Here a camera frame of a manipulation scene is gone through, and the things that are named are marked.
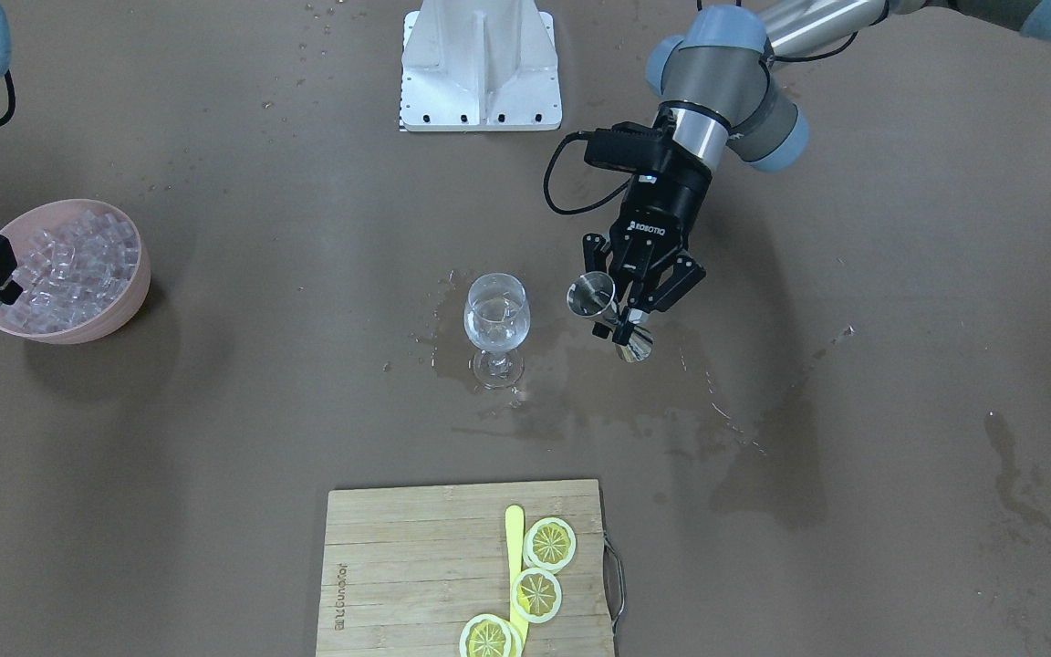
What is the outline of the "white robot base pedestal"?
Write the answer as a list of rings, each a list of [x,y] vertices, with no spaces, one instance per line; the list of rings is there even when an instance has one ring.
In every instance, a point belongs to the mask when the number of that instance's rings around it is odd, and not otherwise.
[[[534,1],[424,1],[401,37],[401,130],[562,125],[555,21]]]

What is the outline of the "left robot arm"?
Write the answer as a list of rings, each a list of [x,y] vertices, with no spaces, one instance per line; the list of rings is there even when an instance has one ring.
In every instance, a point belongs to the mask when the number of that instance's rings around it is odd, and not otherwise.
[[[722,155],[757,171],[792,165],[806,147],[804,112],[780,89],[777,64],[834,55],[834,42],[923,1],[776,1],[764,11],[705,5],[687,32],[651,52],[646,79],[659,101],[645,126],[581,130],[584,161],[627,174],[616,191],[619,215],[607,233],[583,237],[585,273],[571,284],[573,315],[627,360],[651,343],[650,315],[671,310],[705,278],[691,232]]]

